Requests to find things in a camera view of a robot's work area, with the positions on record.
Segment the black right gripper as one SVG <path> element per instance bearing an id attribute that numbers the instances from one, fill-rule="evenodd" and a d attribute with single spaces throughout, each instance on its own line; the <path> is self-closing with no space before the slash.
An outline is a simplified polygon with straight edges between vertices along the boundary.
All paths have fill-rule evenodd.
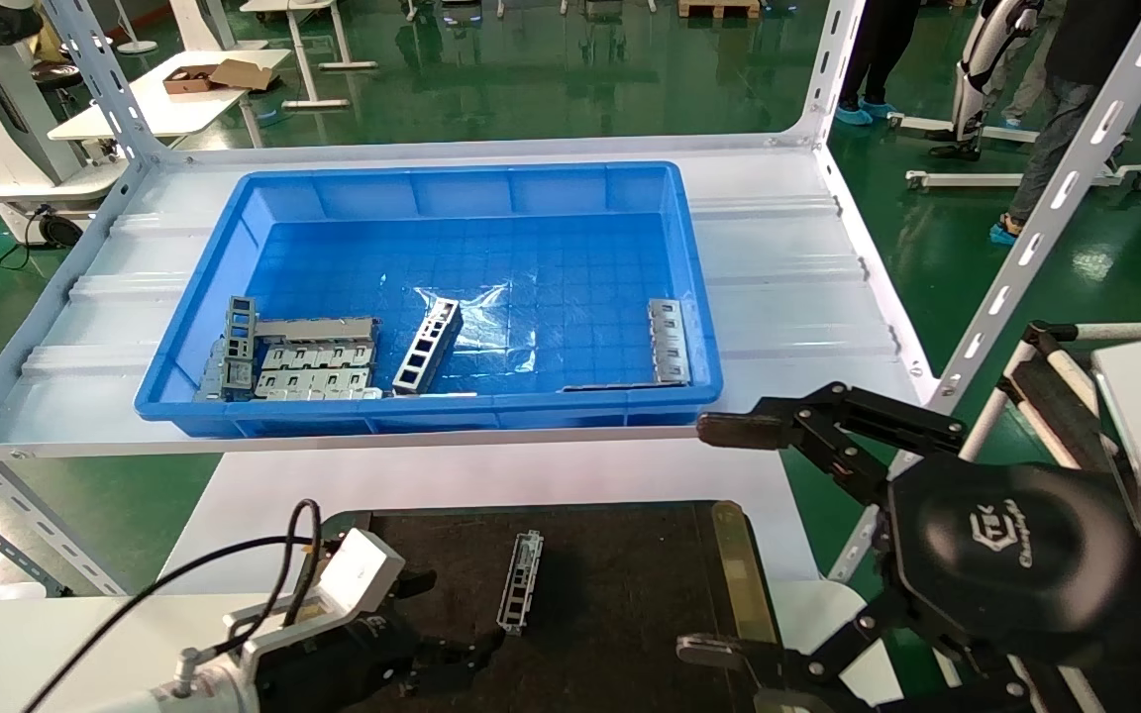
<path id="1" fill-rule="evenodd" d="M 748 412 L 702 412 L 699 441 L 796 449 L 865 507 L 887 504 L 895 574 L 913 597 L 875 597 L 811 654 L 744 638 L 677 638 L 680 661 L 734 669 L 756 700 L 807 712 L 1017 712 L 1019 676 L 987 648 L 1055 663 L 1097 658 L 1124 583 L 1141 559 L 1126 505 L 1095 473 L 1027 463 L 888 468 L 855 441 L 928 456 L 958 451 L 968 428 L 922 406 L 843 382 Z M 978 680 L 871 704 L 842 673 L 888 632 L 911 629 L 968 658 Z"/>

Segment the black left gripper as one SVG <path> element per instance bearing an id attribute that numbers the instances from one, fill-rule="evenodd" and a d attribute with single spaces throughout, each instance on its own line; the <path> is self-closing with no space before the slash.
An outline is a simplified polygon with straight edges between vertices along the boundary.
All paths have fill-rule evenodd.
<path id="1" fill-rule="evenodd" d="M 400 572 L 386 592 L 403 600 L 434 590 L 438 573 Z M 408 671 L 408 695 L 463 692 L 507 641 L 495 627 L 471 645 L 422 638 L 393 609 L 275 647 L 254 666 L 259 712 L 341 712 L 367 700 Z"/>

